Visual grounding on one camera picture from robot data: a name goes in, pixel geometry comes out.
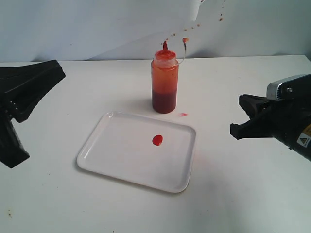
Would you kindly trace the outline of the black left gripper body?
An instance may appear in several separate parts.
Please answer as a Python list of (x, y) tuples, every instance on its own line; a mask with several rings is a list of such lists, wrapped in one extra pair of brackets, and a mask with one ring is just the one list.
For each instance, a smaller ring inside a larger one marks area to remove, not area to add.
[(24, 149), (11, 119), (22, 123), (30, 116), (30, 111), (10, 113), (3, 106), (0, 107), (0, 161), (9, 168), (14, 168), (30, 158)]

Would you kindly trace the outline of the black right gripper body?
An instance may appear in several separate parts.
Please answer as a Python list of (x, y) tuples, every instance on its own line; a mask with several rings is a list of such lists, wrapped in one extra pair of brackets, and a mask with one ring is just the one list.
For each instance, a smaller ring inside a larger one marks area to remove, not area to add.
[(304, 137), (299, 140), (303, 130), (311, 124), (311, 101), (284, 100), (272, 101), (260, 98), (259, 118), (260, 134), (258, 138), (275, 138), (289, 149), (306, 159), (311, 159), (311, 144)]

